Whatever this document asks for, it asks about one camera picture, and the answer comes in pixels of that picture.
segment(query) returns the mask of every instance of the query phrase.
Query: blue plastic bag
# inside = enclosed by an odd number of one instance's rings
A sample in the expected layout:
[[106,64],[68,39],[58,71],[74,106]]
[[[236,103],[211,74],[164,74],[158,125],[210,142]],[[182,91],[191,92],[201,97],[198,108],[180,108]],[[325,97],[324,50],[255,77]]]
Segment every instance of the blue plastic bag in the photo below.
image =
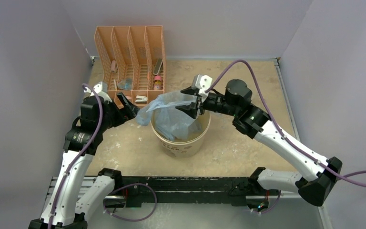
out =
[[182,94],[180,91],[161,94],[142,108],[135,120],[140,125],[148,125],[154,115],[154,127],[166,139],[186,140],[190,133],[200,132],[202,128],[197,120],[175,107],[189,105],[195,100],[195,96]]
[[131,90],[132,89],[132,79],[127,78],[127,79],[121,80],[117,84],[117,87],[122,89],[122,90]]

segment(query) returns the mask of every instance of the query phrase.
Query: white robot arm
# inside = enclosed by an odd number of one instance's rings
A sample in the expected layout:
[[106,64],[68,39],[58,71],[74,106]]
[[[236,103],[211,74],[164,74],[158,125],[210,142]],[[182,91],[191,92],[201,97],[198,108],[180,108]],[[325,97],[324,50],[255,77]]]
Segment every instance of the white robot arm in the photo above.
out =
[[[252,176],[257,179],[259,185],[266,190],[298,192],[310,204],[321,206],[336,183],[336,177],[282,138],[270,116],[251,103],[252,91],[247,88],[245,82],[230,80],[226,85],[225,94],[216,90],[213,90],[215,93],[206,93],[205,88],[210,88],[211,81],[207,75],[196,76],[192,86],[181,90],[183,94],[197,96],[196,101],[176,108],[192,118],[202,115],[204,110],[233,116],[232,123],[239,132],[268,146],[298,171],[280,172],[260,167]],[[340,172],[342,162],[339,159],[336,157],[328,159],[282,131],[296,147],[335,172]]]
[[98,98],[91,90],[85,89],[85,92],[91,95],[83,100],[81,116],[74,120],[71,130],[65,136],[62,166],[58,176],[60,182],[56,183],[53,195],[40,219],[30,222],[30,229],[87,228],[87,222],[104,197],[121,187],[121,172],[104,168],[99,172],[95,184],[78,200],[86,170],[103,140],[103,132],[135,118],[139,111],[139,108],[130,103],[122,93],[117,94],[124,106],[119,109],[106,93],[106,89],[107,85],[103,82],[93,87],[102,105],[102,124],[92,143],[81,154],[81,149],[87,145],[99,120]]

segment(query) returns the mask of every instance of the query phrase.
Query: desk organizer compartment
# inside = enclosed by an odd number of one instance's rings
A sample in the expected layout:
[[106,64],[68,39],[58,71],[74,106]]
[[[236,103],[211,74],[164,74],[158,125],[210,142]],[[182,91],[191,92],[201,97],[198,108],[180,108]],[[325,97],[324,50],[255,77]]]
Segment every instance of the desk organizer compartment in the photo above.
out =
[[[123,92],[138,107],[146,106],[158,95],[165,92],[166,57],[162,26],[98,26],[95,43],[104,70],[107,93],[120,107],[116,94]],[[162,59],[160,72],[162,90],[153,90],[153,69],[158,59]],[[112,61],[116,61],[116,71],[111,72]],[[122,90],[117,84],[131,79],[132,89]],[[137,95],[146,96],[145,104],[136,104]]]

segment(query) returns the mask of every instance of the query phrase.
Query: purple cable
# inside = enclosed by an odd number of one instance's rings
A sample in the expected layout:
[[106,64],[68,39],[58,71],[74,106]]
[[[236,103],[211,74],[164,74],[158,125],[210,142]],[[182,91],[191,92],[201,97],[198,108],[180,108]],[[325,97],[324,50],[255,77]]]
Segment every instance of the purple cable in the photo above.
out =
[[244,60],[236,60],[232,63],[230,63],[224,70],[223,72],[218,76],[218,78],[215,80],[215,82],[210,86],[210,88],[208,90],[206,90],[205,92],[209,92],[211,89],[214,88],[214,86],[220,81],[220,79],[225,75],[225,73],[236,63],[239,63],[239,62],[242,62],[244,63],[247,68],[249,69],[250,71],[250,74],[252,75],[252,78],[253,78],[253,81],[254,81],[254,84],[256,86],[256,89],[257,89],[257,93],[259,94],[259,97],[260,99],[262,100],[262,103],[263,103],[263,106],[265,107],[267,113],[270,115],[270,118],[272,119],[272,122],[274,124],[274,126],[276,127],[277,131],[280,133],[281,137],[283,137],[285,139],[285,141],[290,145],[292,146],[294,149],[296,149],[298,152],[300,152],[302,155],[304,155],[305,157],[313,160],[315,163],[317,163],[318,165],[320,165],[321,167],[323,167],[324,169],[326,169],[327,171],[329,171],[331,174],[335,175],[337,178],[341,179],[341,180],[345,180],[349,183],[352,183],[354,185],[358,185],[358,186],[362,186],[362,187],[366,187],[366,184],[365,183],[361,183],[361,182],[358,182],[358,181],[354,181],[354,180],[351,180],[349,179],[348,177],[351,177],[351,176],[355,176],[355,175],[359,175],[359,174],[365,174],[366,173],[366,170],[363,170],[363,171],[357,171],[357,172],[354,172],[354,173],[350,173],[350,174],[347,174],[347,175],[340,175],[338,174],[337,172],[333,171],[331,168],[329,168],[328,166],[322,164],[320,161],[318,161],[316,158],[314,158],[313,156],[309,155],[307,152],[303,151],[302,149],[300,149],[299,147],[297,147],[294,143],[292,143],[283,133],[282,129],[280,128],[280,126],[278,125],[278,123],[276,122],[276,120],[274,119],[273,117],[273,114],[271,113],[270,109],[268,108],[267,104],[266,104],[266,101],[264,100],[263,96],[262,96],[262,92],[260,90],[260,87],[259,87],[259,84],[257,83],[257,80],[256,80],[256,76],[254,75],[254,72],[253,72],[253,69],[251,68],[251,66],[249,65],[248,62],[244,61]]
[[152,192],[153,197],[155,198],[155,205],[154,205],[152,211],[147,216],[145,216],[144,218],[141,218],[141,219],[128,219],[128,218],[124,218],[124,217],[121,217],[121,216],[117,216],[114,213],[112,213],[112,212],[110,212],[109,210],[106,209],[106,205],[104,204],[104,201],[103,201],[104,211],[107,214],[109,214],[109,215],[111,215],[113,217],[116,217],[118,219],[122,219],[122,220],[125,220],[125,221],[128,221],[128,222],[139,222],[139,221],[143,221],[143,220],[149,218],[155,212],[156,206],[158,205],[158,199],[156,198],[156,193],[155,193],[155,191],[151,187],[149,187],[146,184],[135,183],[135,184],[129,184],[129,185],[123,186],[123,187],[121,187],[121,188],[119,188],[117,190],[114,190],[112,193],[117,193],[118,191],[121,191],[121,190],[123,190],[125,188],[131,187],[131,186],[135,186],[135,185],[144,186],[144,187],[148,188]]
[[[96,98],[96,100],[97,100],[97,103],[98,103],[98,105],[99,105],[99,121],[98,121],[98,123],[97,123],[97,127],[96,127],[96,129],[95,129],[95,131],[93,132],[93,134],[92,134],[92,136],[90,137],[90,139],[89,139],[89,141],[86,143],[86,145],[82,148],[82,150],[81,151],[79,151],[79,154],[71,161],[71,163],[68,165],[68,167],[67,167],[67,169],[65,170],[65,173],[66,174],[68,174],[69,172],[70,172],[70,170],[72,169],[72,167],[73,167],[73,165],[75,164],[75,162],[79,159],[79,157],[86,151],[86,149],[91,145],[91,143],[93,142],[93,140],[95,139],[95,137],[96,137],[96,135],[97,135],[97,133],[99,132],[99,129],[100,129],[100,126],[102,125],[102,119],[103,119],[103,107],[102,107],[102,102],[100,101],[100,97],[99,97],[99,95],[94,91],[94,89],[93,88],[91,88],[89,85],[87,85],[86,83],[83,83],[82,84],[82,87],[83,88],[85,88],[85,87],[87,87],[87,88],[89,88],[92,92],[93,92],[93,94],[94,94],[94,96],[95,96],[95,98]],[[64,186],[64,183],[65,183],[65,180],[66,179],[64,179],[65,178],[65,176],[63,176],[62,178],[61,178],[61,181],[60,181],[60,185],[58,185],[58,189],[57,189],[57,192],[55,193],[55,196],[54,196],[54,200],[52,201],[52,206],[51,206],[51,211],[50,211],[50,213],[51,213],[51,216],[50,216],[50,218],[49,218],[49,220],[48,220],[48,227],[47,227],[47,229],[51,229],[51,225],[52,225],[52,221],[54,220],[53,219],[53,214],[54,214],[54,212],[55,212],[55,209],[56,209],[56,207],[57,207],[57,203],[58,203],[58,198],[60,197],[60,195],[59,195],[59,193],[61,193],[61,190],[62,190],[62,188],[63,188],[63,186]]]
[[278,191],[277,194],[277,198],[275,199],[274,203],[271,205],[271,207],[269,207],[266,211],[260,212],[260,214],[266,214],[267,212],[271,211],[274,209],[274,207],[277,205],[278,200],[280,199],[281,196],[281,190]]

